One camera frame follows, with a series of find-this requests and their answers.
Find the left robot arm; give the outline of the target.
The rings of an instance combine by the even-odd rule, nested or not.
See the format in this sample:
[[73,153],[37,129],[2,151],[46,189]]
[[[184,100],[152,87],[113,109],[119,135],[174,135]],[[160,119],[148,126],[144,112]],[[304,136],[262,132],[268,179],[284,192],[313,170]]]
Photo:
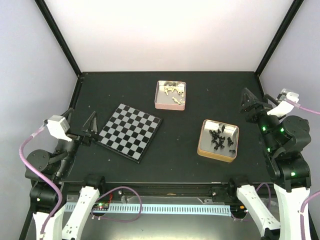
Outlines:
[[[68,184],[64,178],[74,165],[80,146],[90,146],[98,140],[97,113],[93,111],[82,126],[83,135],[70,131],[69,108],[62,115],[53,115],[44,120],[42,126],[32,133],[19,147],[19,156],[26,167],[25,177],[31,180],[30,209],[38,240],[79,240],[96,200],[103,199],[108,192],[105,177],[88,174],[83,180],[78,200],[66,224],[63,224],[67,209]],[[58,140],[54,152],[43,149],[24,155],[24,148],[44,130]]]

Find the black and grey chessboard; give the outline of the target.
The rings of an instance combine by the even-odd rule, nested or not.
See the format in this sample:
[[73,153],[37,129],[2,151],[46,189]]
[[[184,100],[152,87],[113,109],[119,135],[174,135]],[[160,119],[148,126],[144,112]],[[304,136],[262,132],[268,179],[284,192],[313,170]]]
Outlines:
[[98,134],[97,143],[139,164],[163,119],[123,103]]

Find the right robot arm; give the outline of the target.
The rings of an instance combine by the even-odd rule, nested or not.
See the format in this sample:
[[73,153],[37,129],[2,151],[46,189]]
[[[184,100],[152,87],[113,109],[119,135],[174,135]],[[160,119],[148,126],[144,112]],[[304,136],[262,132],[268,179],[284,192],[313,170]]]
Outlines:
[[276,219],[245,176],[229,180],[228,198],[240,201],[248,210],[262,240],[310,240],[307,199],[310,196],[311,170],[302,155],[311,142],[306,119],[289,115],[299,107],[299,94],[282,89],[277,98],[266,94],[259,100],[248,88],[241,93],[240,112],[256,124],[265,145],[266,169],[278,200]]

